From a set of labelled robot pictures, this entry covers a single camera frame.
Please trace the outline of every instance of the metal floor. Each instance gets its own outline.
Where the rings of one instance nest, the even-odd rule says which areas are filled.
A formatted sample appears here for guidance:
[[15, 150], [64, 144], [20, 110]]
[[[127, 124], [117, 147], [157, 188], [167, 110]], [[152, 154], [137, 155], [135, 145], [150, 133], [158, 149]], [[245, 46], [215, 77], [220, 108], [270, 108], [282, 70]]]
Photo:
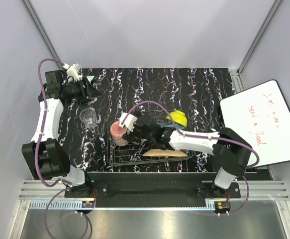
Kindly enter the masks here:
[[[232, 202], [233, 210], [242, 202]], [[50, 210], [51, 225], [69, 210]], [[229, 217], [205, 216], [211, 212], [93, 211], [93, 239], [286, 239], [277, 206], [272, 201], [251, 201], [246, 208]], [[49, 239], [44, 229], [44, 210], [28, 211], [22, 239]], [[58, 239], [79, 238], [85, 220], [78, 215], [66, 217], [51, 228]]]

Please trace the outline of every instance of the yellow ball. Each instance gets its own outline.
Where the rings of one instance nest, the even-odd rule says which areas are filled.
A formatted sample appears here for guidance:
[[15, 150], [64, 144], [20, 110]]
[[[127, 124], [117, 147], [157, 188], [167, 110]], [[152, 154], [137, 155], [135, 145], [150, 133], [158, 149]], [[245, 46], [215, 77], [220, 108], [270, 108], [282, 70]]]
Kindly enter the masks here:
[[174, 122], [183, 125], [184, 127], [187, 127], [187, 117], [184, 112], [181, 111], [172, 111], [170, 112], [171, 118], [173, 118]]

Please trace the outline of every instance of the dish rack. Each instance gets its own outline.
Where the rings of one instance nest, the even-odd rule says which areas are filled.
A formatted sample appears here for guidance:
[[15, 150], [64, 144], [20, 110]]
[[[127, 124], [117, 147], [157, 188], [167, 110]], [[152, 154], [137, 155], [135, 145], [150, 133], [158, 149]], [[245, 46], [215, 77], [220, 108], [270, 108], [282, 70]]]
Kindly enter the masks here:
[[[164, 111], [149, 111], [142, 112], [143, 114], [149, 115], [151, 118], [156, 119], [157, 123], [166, 122], [166, 113]], [[151, 142], [142, 142], [140, 144], [129, 143], [125, 146], [117, 146], [110, 134], [109, 127], [115, 121], [118, 121], [120, 115], [111, 116], [107, 121], [107, 162], [113, 166], [123, 165], [135, 165], [135, 164], [146, 164], [146, 163], [161, 163], [171, 161], [182, 161], [188, 160], [194, 156], [193, 151], [187, 150], [187, 156], [185, 157], [144, 157], [143, 154], [150, 149], [156, 149]], [[191, 131], [191, 126], [188, 121], [186, 128], [187, 131]]]

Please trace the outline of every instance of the black and white patterned surface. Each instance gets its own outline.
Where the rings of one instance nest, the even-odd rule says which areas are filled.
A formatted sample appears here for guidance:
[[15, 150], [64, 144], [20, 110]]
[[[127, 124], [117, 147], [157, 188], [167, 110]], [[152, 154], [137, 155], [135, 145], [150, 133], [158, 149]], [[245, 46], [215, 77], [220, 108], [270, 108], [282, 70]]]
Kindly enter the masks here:
[[[235, 93], [228, 69], [125, 68], [84, 69], [83, 72], [95, 76], [95, 87], [103, 95], [88, 104], [73, 100], [64, 106], [59, 142], [69, 154], [73, 166], [106, 172], [207, 171], [208, 155], [200, 152], [187, 161], [120, 167], [109, 165], [106, 160], [106, 120], [127, 112], [138, 102], [151, 100], [169, 110], [185, 110], [193, 131], [219, 131], [223, 127], [218, 110], [220, 100]], [[94, 129], [88, 129], [79, 118], [80, 112], [88, 107], [93, 107], [98, 117]], [[140, 108], [144, 111], [157, 109], [155, 105], [142, 105]]]

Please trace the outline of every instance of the whiteboard black frame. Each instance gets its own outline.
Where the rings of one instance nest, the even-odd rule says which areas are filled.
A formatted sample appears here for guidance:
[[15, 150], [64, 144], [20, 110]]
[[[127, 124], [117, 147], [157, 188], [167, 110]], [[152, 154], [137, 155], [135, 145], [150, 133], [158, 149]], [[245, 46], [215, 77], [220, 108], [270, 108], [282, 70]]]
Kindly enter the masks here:
[[[289, 113], [290, 113], [290, 107], [289, 107], [289, 105], [288, 105], [288, 102], [287, 102], [286, 99], [285, 99], [285, 96], [284, 96], [283, 91], [282, 91], [282, 89], [281, 89], [281, 87], [280, 87], [280, 85], [279, 85], [279, 82], [278, 82], [277, 80], [275, 80], [275, 79], [271, 79], [271, 80], [268, 80], [268, 81], [266, 81], [266, 82], [260, 83], [260, 84], [258, 84], [258, 85], [256, 85], [256, 86], [253, 86], [253, 87], [250, 87], [250, 88], [245, 89], [245, 90], [243, 90], [243, 91], [240, 91], [240, 92], [238, 92], [238, 93], [236, 93], [236, 94], [234, 94], [234, 95], [232, 95], [232, 96], [235, 96], [235, 95], [237, 95], [237, 94], [240, 94], [240, 93], [242, 93], [242, 92], [245, 92], [245, 91], [247, 91], [247, 90], [250, 90], [250, 89], [252, 89], [252, 88], [254, 88], [254, 87], [260, 86], [260, 85], [262, 85], [262, 84], [265, 84], [265, 83], [267, 83], [267, 82], [269, 82], [269, 81], [275, 81], [275, 82], [276, 82], [276, 84], [277, 84], [277, 86], [278, 86], [278, 88], [279, 88], [279, 90], [280, 90], [280, 93], [281, 93], [281, 95], [282, 95], [282, 97], [283, 97], [283, 100], [284, 100], [284, 102], [285, 102], [285, 104], [286, 104], [286, 107], [288, 108]], [[261, 167], [271, 166], [271, 165], [276, 165], [276, 164], [282, 164], [282, 163], [287, 163], [287, 162], [290, 162], [290, 160], [287, 160], [287, 161], [284, 161], [284, 162], [279, 162], [279, 163], [264, 164], [264, 165], [261, 165]]]

